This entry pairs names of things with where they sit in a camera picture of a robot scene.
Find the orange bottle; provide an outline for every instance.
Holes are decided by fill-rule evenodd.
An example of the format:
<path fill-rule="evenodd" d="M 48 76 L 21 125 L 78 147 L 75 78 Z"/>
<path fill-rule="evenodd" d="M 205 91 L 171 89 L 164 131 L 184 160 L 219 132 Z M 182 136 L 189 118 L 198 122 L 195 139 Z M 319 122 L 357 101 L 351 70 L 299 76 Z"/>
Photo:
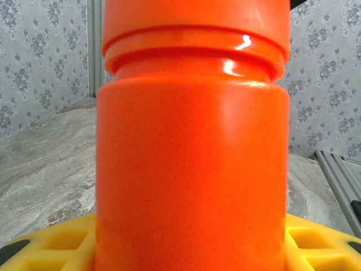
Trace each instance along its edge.
<path fill-rule="evenodd" d="M 96 271 L 281 271 L 289 1 L 107 0 Z"/>

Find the yellow plastic base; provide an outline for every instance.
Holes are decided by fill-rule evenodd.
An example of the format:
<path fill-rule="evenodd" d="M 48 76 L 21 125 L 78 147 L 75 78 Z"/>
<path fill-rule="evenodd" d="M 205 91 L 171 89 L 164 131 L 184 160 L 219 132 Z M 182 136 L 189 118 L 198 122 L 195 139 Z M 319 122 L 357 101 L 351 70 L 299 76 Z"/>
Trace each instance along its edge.
<path fill-rule="evenodd" d="M 30 243 L 0 271 L 93 271 L 94 222 L 95 215 L 87 215 L 13 240 Z M 284 270 L 361 271 L 361 254 L 348 242 L 361 239 L 287 215 Z"/>

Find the marble surface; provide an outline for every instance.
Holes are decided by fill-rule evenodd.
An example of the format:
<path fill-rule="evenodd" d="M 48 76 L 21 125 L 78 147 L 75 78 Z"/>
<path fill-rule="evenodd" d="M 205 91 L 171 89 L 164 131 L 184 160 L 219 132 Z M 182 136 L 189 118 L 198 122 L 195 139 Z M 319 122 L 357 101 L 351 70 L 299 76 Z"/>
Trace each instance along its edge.
<path fill-rule="evenodd" d="M 0 246 L 94 212 L 96 102 L 86 98 L 0 142 Z M 287 211 L 352 231 L 316 161 L 289 156 Z"/>

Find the floral wallpaper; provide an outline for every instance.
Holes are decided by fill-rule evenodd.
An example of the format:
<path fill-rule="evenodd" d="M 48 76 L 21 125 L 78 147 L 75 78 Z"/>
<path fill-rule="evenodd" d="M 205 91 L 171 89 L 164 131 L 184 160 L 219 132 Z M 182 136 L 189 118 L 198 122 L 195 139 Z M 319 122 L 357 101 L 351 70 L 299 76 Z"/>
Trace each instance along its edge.
<path fill-rule="evenodd" d="M 0 139 L 88 96 L 86 0 L 0 0 Z"/>
<path fill-rule="evenodd" d="M 291 13 L 278 82 L 291 98 L 289 152 L 361 160 L 361 0 L 308 0 Z"/>

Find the blue floral pattern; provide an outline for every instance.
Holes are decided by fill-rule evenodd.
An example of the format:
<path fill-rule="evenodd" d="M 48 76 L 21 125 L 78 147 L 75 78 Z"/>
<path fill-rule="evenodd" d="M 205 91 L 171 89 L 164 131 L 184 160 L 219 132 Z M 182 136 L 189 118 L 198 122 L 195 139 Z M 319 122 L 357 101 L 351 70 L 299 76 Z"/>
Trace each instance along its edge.
<path fill-rule="evenodd" d="M 89 94 L 87 0 L 0 0 L 0 139 Z"/>
<path fill-rule="evenodd" d="M 361 160 L 361 0 L 308 0 L 291 12 L 289 152 Z"/>

